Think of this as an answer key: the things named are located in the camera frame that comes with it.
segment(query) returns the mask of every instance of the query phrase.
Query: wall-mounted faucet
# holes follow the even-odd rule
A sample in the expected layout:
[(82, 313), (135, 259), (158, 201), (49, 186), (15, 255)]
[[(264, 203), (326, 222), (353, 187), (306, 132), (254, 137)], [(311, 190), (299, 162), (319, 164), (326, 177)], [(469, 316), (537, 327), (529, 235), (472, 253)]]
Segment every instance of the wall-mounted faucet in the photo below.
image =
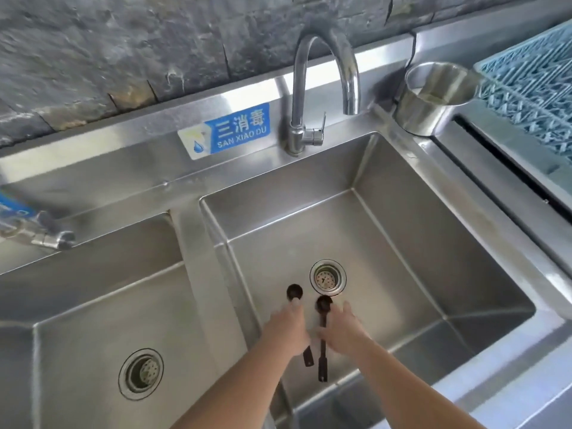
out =
[(0, 194), (0, 237), (52, 250), (71, 248), (75, 235), (61, 230), (44, 210), (39, 212)]
[(344, 114), (358, 114), (360, 104), (358, 63), (348, 38), (336, 26), (326, 22), (315, 22), (305, 26), (300, 34), (296, 57), (294, 58), (294, 87), (292, 92), (292, 120), (288, 133), (287, 149), (297, 155), (306, 144), (321, 146), (324, 142), (324, 121), (321, 129), (306, 129), (302, 118), (304, 113), (304, 93), (306, 89), (306, 68), (310, 47), (320, 38), (332, 51), (338, 63), (343, 94)]

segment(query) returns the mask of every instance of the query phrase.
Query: sink basin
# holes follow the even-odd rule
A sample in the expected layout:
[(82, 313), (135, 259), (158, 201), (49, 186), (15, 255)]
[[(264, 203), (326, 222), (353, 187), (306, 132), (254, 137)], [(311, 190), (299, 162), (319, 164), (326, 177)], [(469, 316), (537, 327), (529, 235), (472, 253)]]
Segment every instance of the sink basin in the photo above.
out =
[(3, 427), (167, 429), (217, 376), (167, 214), (0, 282)]
[[(248, 346), (292, 283), (315, 301), (346, 276), (371, 336), (432, 384), (534, 313), (534, 305), (378, 134), (319, 151), (207, 195), (201, 208)], [(333, 260), (312, 286), (311, 269)], [(318, 360), (319, 343), (312, 344)], [(383, 419), (351, 362), (328, 351), (329, 382), (290, 362), (273, 398), (278, 427), (366, 428)]]

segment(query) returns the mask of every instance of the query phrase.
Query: metal cup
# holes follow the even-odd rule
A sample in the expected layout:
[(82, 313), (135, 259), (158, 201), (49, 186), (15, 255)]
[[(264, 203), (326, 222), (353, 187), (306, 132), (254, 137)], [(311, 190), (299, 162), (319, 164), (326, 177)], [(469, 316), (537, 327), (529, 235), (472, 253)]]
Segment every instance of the metal cup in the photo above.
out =
[(394, 117), (416, 136), (439, 134), (459, 107), (475, 97), (481, 77), (454, 63), (427, 62), (405, 73)]

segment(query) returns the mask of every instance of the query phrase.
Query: faucet spout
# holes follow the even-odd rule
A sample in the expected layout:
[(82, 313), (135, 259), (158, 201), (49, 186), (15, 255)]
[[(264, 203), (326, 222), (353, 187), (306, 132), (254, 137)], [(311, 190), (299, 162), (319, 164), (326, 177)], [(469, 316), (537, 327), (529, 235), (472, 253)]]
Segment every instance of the faucet spout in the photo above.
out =
[(317, 38), (325, 42), (338, 63), (344, 114), (353, 115), (359, 113), (360, 86), (358, 63), (348, 38), (339, 28), (329, 23), (316, 22), (304, 27), (298, 40), (296, 57), (294, 58), (292, 119), (290, 121), (290, 135), (288, 138), (288, 150), (292, 154), (302, 152), (306, 144), (319, 146), (324, 141), (323, 129), (306, 130), (303, 124), (308, 55), (310, 54), (312, 43)]

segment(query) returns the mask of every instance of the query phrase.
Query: drain strainer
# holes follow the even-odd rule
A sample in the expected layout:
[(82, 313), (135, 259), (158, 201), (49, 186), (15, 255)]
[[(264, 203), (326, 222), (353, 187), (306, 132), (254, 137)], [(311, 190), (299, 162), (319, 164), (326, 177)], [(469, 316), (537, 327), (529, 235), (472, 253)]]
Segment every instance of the drain strainer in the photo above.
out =
[(163, 359), (153, 349), (140, 349), (125, 360), (119, 371), (119, 391), (129, 400), (149, 396), (163, 377)]
[(310, 270), (310, 283), (317, 293), (335, 296), (346, 287), (346, 271), (334, 260), (320, 260)]

